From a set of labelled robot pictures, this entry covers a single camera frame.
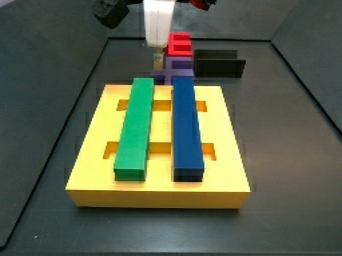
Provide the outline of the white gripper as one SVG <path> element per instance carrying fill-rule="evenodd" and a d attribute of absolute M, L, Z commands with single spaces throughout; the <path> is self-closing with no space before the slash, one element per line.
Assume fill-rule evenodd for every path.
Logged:
<path fill-rule="evenodd" d="M 168 43 L 176 0 L 143 0 L 145 41 L 153 47 L 153 70 L 164 65 L 163 48 Z"/>

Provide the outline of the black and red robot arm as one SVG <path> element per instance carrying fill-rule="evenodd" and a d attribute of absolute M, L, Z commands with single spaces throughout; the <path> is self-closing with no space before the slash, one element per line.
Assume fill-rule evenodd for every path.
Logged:
<path fill-rule="evenodd" d="M 141 4 L 147 45 L 153 49 L 153 69 L 164 66 L 164 48 L 168 45 L 175 4 L 189 3 L 207 11 L 217 0 L 95 0 L 92 13 L 99 22 L 115 29 L 129 13 L 129 5 Z"/>

